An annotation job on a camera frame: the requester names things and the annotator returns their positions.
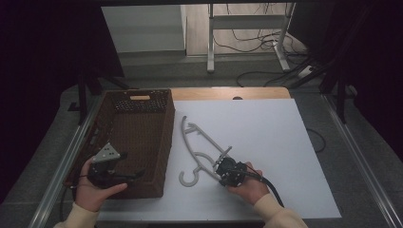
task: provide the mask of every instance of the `right hand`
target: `right hand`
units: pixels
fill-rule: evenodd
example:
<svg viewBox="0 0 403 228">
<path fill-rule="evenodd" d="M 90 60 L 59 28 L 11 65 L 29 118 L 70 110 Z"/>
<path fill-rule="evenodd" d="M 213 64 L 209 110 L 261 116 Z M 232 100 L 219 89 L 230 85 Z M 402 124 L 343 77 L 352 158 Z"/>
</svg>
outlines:
<svg viewBox="0 0 403 228">
<path fill-rule="evenodd" d="M 251 162 L 246 163 L 249 167 L 253 168 Z M 227 186 L 229 192 L 239 195 L 246 202 L 255 205 L 264 195 L 270 193 L 266 184 L 246 176 L 243 183 L 238 187 Z"/>
<path fill-rule="evenodd" d="M 81 178 L 77 185 L 75 203 L 88 211 L 97 212 L 100 210 L 106 198 L 124 191 L 127 188 L 127 183 L 121 183 L 107 189 L 100 189 L 94 186 L 86 177 L 91 162 L 92 158 L 86 161 L 81 170 Z"/>
</svg>

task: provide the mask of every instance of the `left hand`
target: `left hand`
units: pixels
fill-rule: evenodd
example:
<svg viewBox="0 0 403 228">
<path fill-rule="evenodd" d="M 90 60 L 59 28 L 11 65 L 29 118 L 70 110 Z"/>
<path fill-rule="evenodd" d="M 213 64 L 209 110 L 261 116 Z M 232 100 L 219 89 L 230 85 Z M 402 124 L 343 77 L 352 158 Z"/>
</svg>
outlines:
<svg viewBox="0 0 403 228">
<path fill-rule="evenodd" d="M 94 186 L 86 177 L 89 167 L 91 166 L 92 158 L 87 160 L 81 169 L 82 176 L 77 185 L 77 195 L 75 203 L 91 212 L 97 212 L 101 209 L 104 201 L 127 188 L 127 183 L 121 183 L 107 189 L 101 189 Z"/>
</svg>

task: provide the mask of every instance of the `white surface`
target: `white surface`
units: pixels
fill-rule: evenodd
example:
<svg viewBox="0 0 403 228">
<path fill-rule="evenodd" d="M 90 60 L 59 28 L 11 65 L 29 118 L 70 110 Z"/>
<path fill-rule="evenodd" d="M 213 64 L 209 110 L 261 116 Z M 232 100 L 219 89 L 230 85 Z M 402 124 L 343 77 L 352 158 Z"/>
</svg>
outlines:
<svg viewBox="0 0 403 228">
<path fill-rule="evenodd" d="M 196 163 L 182 139 L 182 116 L 197 124 L 218 145 L 233 149 L 237 162 L 254 164 L 272 182 L 284 205 L 304 219 L 340 218 L 305 126 L 293 99 L 175 102 L 173 144 L 160 199 L 109 200 L 99 220 L 206 221 L 257 220 L 252 207 L 201 172 L 184 187 L 179 174 L 193 180 Z M 202 135 L 188 134 L 195 151 L 220 154 Z"/>
<path fill-rule="evenodd" d="M 181 6 L 102 7 L 118 52 L 184 50 Z"/>
</svg>

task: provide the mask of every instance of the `white board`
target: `white board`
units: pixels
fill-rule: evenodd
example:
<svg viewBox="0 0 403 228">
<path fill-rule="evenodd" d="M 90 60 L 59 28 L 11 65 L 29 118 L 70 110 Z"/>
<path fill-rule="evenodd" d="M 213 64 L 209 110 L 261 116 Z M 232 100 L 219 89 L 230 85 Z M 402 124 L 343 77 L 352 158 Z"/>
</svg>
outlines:
<svg viewBox="0 0 403 228">
<path fill-rule="evenodd" d="M 173 143 L 160 199 L 108 200 L 99 220 L 245 221 L 260 220 L 252 206 L 200 172 L 182 138 L 182 117 L 197 124 L 237 162 L 251 162 L 272 182 L 285 205 L 304 219 L 340 218 L 335 200 L 317 160 L 293 99 L 175 102 Z M 216 160 L 220 153 L 202 135 L 188 134 L 194 151 Z"/>
</svg>

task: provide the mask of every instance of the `wooden table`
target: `wooden table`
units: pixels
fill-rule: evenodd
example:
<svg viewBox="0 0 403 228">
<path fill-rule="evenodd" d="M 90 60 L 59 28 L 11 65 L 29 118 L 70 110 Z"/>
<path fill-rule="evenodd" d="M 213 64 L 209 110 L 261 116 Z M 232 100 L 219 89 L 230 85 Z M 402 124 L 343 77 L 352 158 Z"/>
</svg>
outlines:
<svg viewBox="0 0 403 228">
<path fill-rule="evenodd" d="M 285 87 L 211 87 L 211 88 L 172 88 L 174 101 L 194 100 L 233 100 L 290 99 Z"/>
</svg>

